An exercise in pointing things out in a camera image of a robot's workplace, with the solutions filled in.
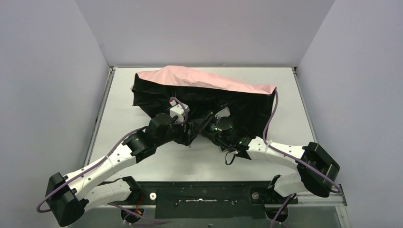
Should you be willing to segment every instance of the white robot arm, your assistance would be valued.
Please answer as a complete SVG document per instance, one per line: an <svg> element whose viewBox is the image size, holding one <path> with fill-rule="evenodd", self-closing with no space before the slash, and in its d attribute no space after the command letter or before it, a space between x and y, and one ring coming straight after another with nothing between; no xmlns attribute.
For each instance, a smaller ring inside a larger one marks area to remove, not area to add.
<svg viewBox="0 0 403 228"><path fill-rule="evenodd" d="M317 143L311 142L308 146L292 146L269 142L269 147L259 137L247 137L234 131L229 123L229 117L216 118L213 113L210 113L203 119L194 120L191 124L185 123L187 111L187 105L179 106L172 103L170 114L157 114L147 127L129 134L127 138L124 137L115 150L107 156L67 175L62 176L60 173L53 175L49 179L44 201L48 203L59 225L69 225L79 219L85 211L100 205L115 201L137 200L140 186L132 177L125 177L111 183L104 183L104 181L120 170L153 155L157 147L170 141L189 145L197 134L234 152L236 156L250 160L267 160L294 169L295 173L277 176L271 181L268 189L279 197L304 191L310 191L321 197L329 195L331 185L323 178L305 169L294 159L272 149L292 154L334 180L339 166Z"/></svg>

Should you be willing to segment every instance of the purple cable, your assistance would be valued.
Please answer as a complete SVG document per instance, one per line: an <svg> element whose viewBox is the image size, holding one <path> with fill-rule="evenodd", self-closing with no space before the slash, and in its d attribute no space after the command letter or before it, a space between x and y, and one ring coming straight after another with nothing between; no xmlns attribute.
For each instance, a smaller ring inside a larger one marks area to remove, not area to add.
<svg viewBox="0 0 403 228"><path fill-rule="evenodd" d="M174 125L186 123L186 121L188 121L188 112L187 112L185 106L183 105L183 103L178 98L173 97L173 96L171 98L169 98L169 100L176 101L182 107L183 111L185 112L185 119L182 122L174 123Z"/></svg>
<svg viewBox="0 0 403 228"><path fill-rule="evenodd" d="M284 201L283 205L281 205L280 209L278 209L278 211L277 211L276 215L274 216L274 218L271 220L271 222L270 222L270 228L273 227L274 223L276 223L276 222L277 222L277 223L280 223L280 222L276 221L277 217L278 217L278 216L280 215L280 213L283 211L283 209L284 209L284 207L287 205L287 203L288 203L290 200L292 200L296 195L297 195L297 194L291 194L291 195L289 195L289 196L287 197L287 199Z"/></svg>
<svg viewBox="0 0 403 228"><path fill-rule="evenodd" d="M101 165L103 162L105 162L107 160L107 157L109 157L115 150L116 148L119 146L119 144L125 140L128 136L130 136L133 133L136 133L139 130L142 130L144 127L133 130L129 133L127 133L125 136L123 136L116 144L115 146L113 146L113 148L109 151L109 153L102 159L100 160L97 164L93 165L91 168L89 168L88 170L85 170L83 172L81 172L79 175L71 178L70 180L66 181L65 183L63 183L62 185L60 185L58 188L56 188L55 190L53 190L51 193L49 193L49 195L47 195L38 205L37 205L37 212L39 213L46 213L51 211L51 209L46 209L46 210L42 210L40 207L48 200L50 199L50 197L52 197L54 194L56 194L56 192L58 192L60 189L64 188L66 185L68 185L69 183L73 182L74 180L76 180L77 178L83 176L84 174L90 172L91 170L93 170L95 167Z"/></svg>
<svg viewBox="0 0 403 228"><path fill-rule="evenodd" d="M268 142L267 142L267 140L266 140L266 137L267 137L267 130L269 129L269 124L270 124L271 120L273 119L274 114L276 113L277 105L278 105L278 93L277 93L277 89L274 89L274 93L275 93L275 95L276 95L276 103L275 103L275 105L274 105L273 113L271 114L271 116L270 116L269 120L267 121L267 124L266 124L266 126L265 126L265 128L264 128L264 130L263 130L263 141L264 141L264 143L265 143L266 145L268 144ZM307 163L304 162L303 160L301 160L301 159L299 159L299 158L297 158L297 157L294 157L294 156L292 156L291 154L285 153L285 152L283 152L283 151L281 151L281 150L279 150L279 149L277 149L277 148L275 148L275 147L273 147L273 146L271 146L271 145L269 145L269 148L272 149L272 150L274 150L274 151L277 151L277 152L281 153L281 154L284 155L284 156L287 156L287 157L289 157L289 158L294 159L296 162L298 162L298 163L304 165L305 167L307 167L308 169L312 170L314 173L316 173L317 175L319 175L321 178L325 179L327 182L329 182L331 185L333 185L333 186L337 189L337 191L330 190L331 192L337 193L337 194L342 193L342 190L341 190L340 186L338 186L338 184L336 184L334 181L332 181L332 180L331 180L330 178L328 178L326 175L324 175L323 173L319 172L317 169L315 169L314 167L310 166L309 164L307 164Z"/></svg>
<svg viewBox="0 0 403 228"><path fill-rule="evenodd" d="M136 216L136 217L139 217L139 218L141 218L141 219L145 219L145 220L147 220L147 221L150 221L150 222L153 222L153 223L154 223L154 224L133 224L134 226L138 226L138 227L150 227L150 226L157 226L157 225L165 224L165 222L160 222L160 221L154 220L154 219L152 219L152 218L144 217L144 216L142 216L142 215L139 215L139 214L137 214L137 213L132 212L132 211L129 210L129 209L126 209L126 208L124 208L124 207L122 207L122 206L119 206L119 205L117 205L117 204L114 204L114 203L108 203L108 204L111 205L111 206L117 207L117 208L119 208L119 209L121 209L121 210L124 210L124 211L126 211L127 213L129 213L129 214L131 214L131 215L134 215L134 216Z"/></svg>

